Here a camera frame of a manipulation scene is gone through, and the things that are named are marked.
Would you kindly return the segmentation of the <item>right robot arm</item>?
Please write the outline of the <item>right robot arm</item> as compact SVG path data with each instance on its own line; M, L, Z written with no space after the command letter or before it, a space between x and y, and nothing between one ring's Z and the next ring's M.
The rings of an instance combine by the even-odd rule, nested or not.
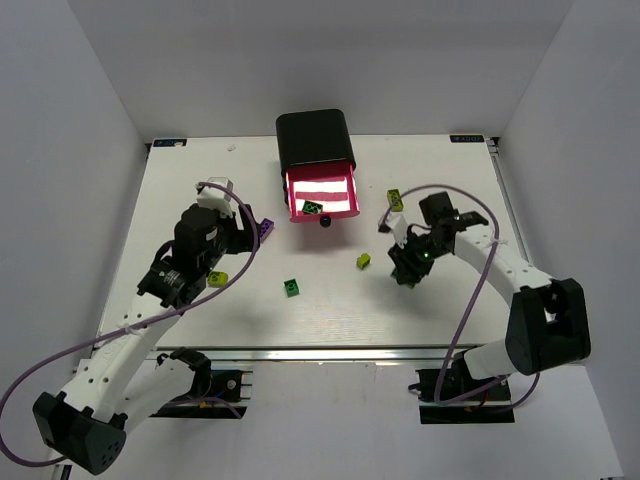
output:
M432 270L435 261L452 255L480 275L454 333L459 337L484 285L490 285L509 309L501 340L455 350L453 339L436 379L433 398L443 402L443 390L453 400L475 397L509 376L538 375L577 362L591 354L584 289L573 278L556 279L522 258L500 238L499 225L489 210L460 212L447 192L432 194L419 203L426 224L414 232L404 215L386 212L378 230L390 233L394 244L388 255L392 277L413 288Z

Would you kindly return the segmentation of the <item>lime small lego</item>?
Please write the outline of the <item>lime small lego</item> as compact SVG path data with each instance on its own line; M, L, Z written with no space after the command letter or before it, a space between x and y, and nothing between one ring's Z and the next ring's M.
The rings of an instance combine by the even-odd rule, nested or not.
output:
M356 259L356 266L360 269L363 270L366 267L368 267L371 263L371 256L368 253L362 253L357 259Z

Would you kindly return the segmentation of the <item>pink drawer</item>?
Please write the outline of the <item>pink drawer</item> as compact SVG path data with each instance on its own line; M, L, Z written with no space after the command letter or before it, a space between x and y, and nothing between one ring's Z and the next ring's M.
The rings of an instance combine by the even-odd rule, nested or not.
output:
M354 176L355 168L348 161L304 165L289 169L284 177L284 191L292 223L319 222L329 226L332 221L360 214ZM305 215L301 212L305 200L323 205L323 212Z

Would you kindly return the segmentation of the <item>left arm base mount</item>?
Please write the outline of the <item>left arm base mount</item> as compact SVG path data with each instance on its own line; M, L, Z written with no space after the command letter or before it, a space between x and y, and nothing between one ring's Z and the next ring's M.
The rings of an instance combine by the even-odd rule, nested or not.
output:
M195 393L175 397L152 418L241 420L252 395L253 372L228 368L209 369Z

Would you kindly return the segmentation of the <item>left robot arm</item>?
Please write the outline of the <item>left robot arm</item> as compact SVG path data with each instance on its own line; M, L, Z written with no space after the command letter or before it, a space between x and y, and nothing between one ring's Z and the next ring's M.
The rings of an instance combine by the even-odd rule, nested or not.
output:
M197 204L181 215L158 249L118 330L100 340L89 362L57 394L41 394L33 413L44 443L93 475L121 454L142 421L178 397L198 400L211 388L211 362L180 347L139 381L133 379L158 341L204 299L207 277L224 255L259 249L250 206L229 216Z

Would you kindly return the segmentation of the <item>dark green curved lego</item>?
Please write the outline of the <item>dark green curved lego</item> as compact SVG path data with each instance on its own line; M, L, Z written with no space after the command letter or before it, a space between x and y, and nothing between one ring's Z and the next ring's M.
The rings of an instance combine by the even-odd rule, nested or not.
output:
M305 215L317 215L323 212L323 205L305 200L301 209L301 212Z

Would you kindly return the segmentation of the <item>lime long lego brick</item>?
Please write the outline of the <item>lime long lego brick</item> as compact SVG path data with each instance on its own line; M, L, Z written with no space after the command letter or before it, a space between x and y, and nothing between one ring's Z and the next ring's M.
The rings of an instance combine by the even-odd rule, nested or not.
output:
M404 204L401 199L401 193L398 189L389 189L386 193L389 208L392 212L402 212Z

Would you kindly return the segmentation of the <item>dark green long lego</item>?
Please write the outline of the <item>dark green long lego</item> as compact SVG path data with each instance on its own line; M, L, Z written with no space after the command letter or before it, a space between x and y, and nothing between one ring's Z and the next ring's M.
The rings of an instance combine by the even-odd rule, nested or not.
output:
M398 273L397 273L397 269L392 270L392 273L390 274L391 278L400 286L404 286L406 288L409 288L411 290L413 290L416 286L416 283L414 282L405 282L405 283L401 283L398 280Z

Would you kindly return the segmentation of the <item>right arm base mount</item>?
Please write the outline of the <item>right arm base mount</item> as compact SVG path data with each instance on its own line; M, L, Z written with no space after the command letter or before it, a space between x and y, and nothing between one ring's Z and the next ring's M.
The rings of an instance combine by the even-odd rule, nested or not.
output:
M423 425L512 424L515 416L511 390L506 379L474 380L460 359L454 360L444 374L440 402L436 386L440 368L416 371L417 381L407 389L419 401Z

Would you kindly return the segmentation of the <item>dark green square lego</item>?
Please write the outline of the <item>dark green square lego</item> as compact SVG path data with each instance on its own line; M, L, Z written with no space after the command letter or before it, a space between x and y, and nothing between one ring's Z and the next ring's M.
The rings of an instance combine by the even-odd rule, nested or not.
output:
M289 298L297 296L300 293L298 283L295 279L286 280L284 282L284 289Z

